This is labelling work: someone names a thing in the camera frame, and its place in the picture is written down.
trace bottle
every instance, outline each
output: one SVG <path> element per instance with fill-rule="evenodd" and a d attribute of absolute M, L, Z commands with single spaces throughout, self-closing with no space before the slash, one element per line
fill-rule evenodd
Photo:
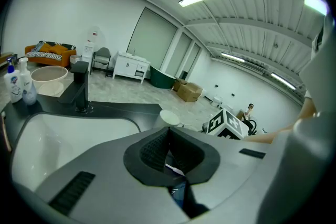
<path fill-rule="evenodd" d="M 20 72 L 14 69 L 13 58 L 7 58 L 8 73 L 4 75 L 5 84 L 10 95 L 10 101 L 15 103 L 22 98 L 22 84 Z"/>
<path fill-rule="evenodd" d="M 36 102 L 36 89 L 31 79 L 30 71 L 27 69 L 27 57 L 19 59 L 20 77 L 23 86 L 22 97 L 27 105 L 32 105 Z"/>

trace white sink basin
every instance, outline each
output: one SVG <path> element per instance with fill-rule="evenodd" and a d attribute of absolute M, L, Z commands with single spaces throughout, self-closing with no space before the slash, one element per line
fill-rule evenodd
<path fill-rule="evenodd" d="M 146 59 L 145 58 L 142 58 L 142 57 L 140 57 L 140 56 L 133 56 L 135 59 L 139 59 L 140 61 L 146 61 Z"/>
<path fill-rule="evenodd" d="M 139 61 L 146 61 L 147 62 L 147 60 L 145 58 L 142 58 L 142 57 L 137 56 L 137 55 L 133 56 L 133 55 L 129 54 L 128 52 L 120 52 L 119 54 L 121 56 L 126 56 L 126 57 L 129 57 L 129 58 L 137 59 Z"/>
<path fill-rule="evenodd" d="M 121 55 L 125 55 L 125 56 L 132 56 L 132 54 L 129 54 L 128 52 L 122 52 L 120 53 Z"/>
<path fill-rule="evenodd" d="M 26 124 L 15 149 L 13 181 L 31 191 L 89 148 L 139 133 L 124 119 L 84 119 L 39 114 Z"/>

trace vent slot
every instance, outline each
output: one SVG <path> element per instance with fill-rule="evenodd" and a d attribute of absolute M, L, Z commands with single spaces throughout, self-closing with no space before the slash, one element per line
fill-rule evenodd
<path fill-rule="evenodd" d="M 49 203 L 51 207 L 63 215 L 68 215 L 89 187 L 95 175 L 79 172 Z"/>
<path fill-rule="evenodd" d="M 259 67 L 259 66 L 255 65 L 253 63 L 250 63 L 250 62 L 244 62 L 241 65 L 244 68 L 249 69 L 251 71 L 254 71 L 254 72 L 256 72 L 256 73 L 258 73 L 260 75 L 264 74 L 264 72 L 265 72 L 264 68 Z"/>

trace ceiling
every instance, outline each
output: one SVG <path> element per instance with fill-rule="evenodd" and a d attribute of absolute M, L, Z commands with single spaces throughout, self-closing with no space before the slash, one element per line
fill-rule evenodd
<path fill-rule="evenodd" d="M 188 28 L 213 54 L 229 52 L 298 86 L 298 73 L 309 62 L 311 41 L 321 30 L 323 15 L 303 0 L 206 0 L 187 7 L 180 0 L 149 0 Z"/>

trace orange sofa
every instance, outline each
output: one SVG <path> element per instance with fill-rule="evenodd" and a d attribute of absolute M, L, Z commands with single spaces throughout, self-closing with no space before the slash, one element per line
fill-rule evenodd
<path fill-rule="evenodd" d="M 50 45 L 60 44 L 62 46 L 65 46 L 68 48 L 67 51 L 64 51 L 61 56 L 61 60 L 55 60 L 51 58 L 45 58 L 45 57 L 28 57 L 29 62 L 36 62 L 36 63 L 43 63 L 45 65 L 51 65 L 51 66 L 61 66 L 66 67 L 70 65 L 70 55 L 76 55 L 76 47 L 69 44 L 61 44 L 61 43 L 55 43 L 55 42 L 49 42 L 45 41 L 44 43 L 48 43 Z M 28 52 L 31 52 L 31 50 L 35 47 L 35 45 L 27 46 L 25 48 L 25 55 L 27 55 Z"/>

